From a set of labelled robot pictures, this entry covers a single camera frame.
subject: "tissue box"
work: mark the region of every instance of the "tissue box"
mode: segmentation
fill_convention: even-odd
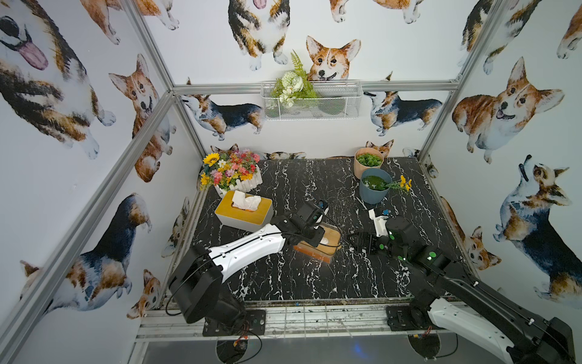
[[[273,217],[272,200],[261,197],[261,203],[258,204],[257,211],[250,212],[232,207],[232,196],[234,195],[234,191],[227,192],[214,211],[223,225],[256,232],[271,221]]]

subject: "tissue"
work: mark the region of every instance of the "tissue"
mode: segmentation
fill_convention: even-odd
[[[232,196],[232,206],[241,210],[257,211],[260,203],[260,196],[246,197],[246,194],[241,191],[235,191],[235,195]]]

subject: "yellow tissue box lid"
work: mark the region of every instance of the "yellow tissue box lid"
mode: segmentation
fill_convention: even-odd
[[[265,221],[265,216],[273,201],[261,197],[261,203],[258,204],[257,211],[246,211],[232,206],[232,197],[235,195],[235,191],[228,191],[217,209],[214,211],[216,215],[222,215],[230,217],[236,220],[250,222],[251,224],[261,225]],[[248,193],[245,194],[246,197],[253,196]]]

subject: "white picket planter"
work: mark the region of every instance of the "white picket planter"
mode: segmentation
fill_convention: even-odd
[[[246,181],[241,181],[241,180],[237,179],[236,185],[230,185],[229,190],[241,191],[241,192],[247,193],[247,192],[250,192],[253,188],[260,185],[261,183],[262,183],[261,170],[257,166],[257,171],[255,173],[253,173],[253,177],[251,179],[248,179]],[[214,188],[217,190],[217,192],[221,198],[224,198],[224,196],[228,192],[228,190],[223,190],[220,187],[218,187],[217,185],[214,185]]]

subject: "black marble tabletop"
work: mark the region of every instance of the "black marble tabletop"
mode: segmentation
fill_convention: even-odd
[[[410,194],[390,191],[377,206],[361,201],[352,158],[262,161],[259,166],[263,183],[250,193],[272,199],[275,215],[295,210],[305,200],[322,199],[329,204],[328,215],[344,234],[351,234],[374,232],[368,210],[388,208],[392,215],[409,219],[428,243],[461,259],[445,217],[413,158],[386,159],[382,169],[395,179],[400,175],[412,179],[413,189]],[[192,243],[210,247],[247,234],[220,223],[214,214],[220,201],[214,189],[208,192]],[[278,254],[257,260],[235,273],[226,283],[236,297],[245,301],[279,301],[404,298],[425,287],[424,280],[411,274],[399,261],[366,255],[344,242],[330,264],[286,246]]]

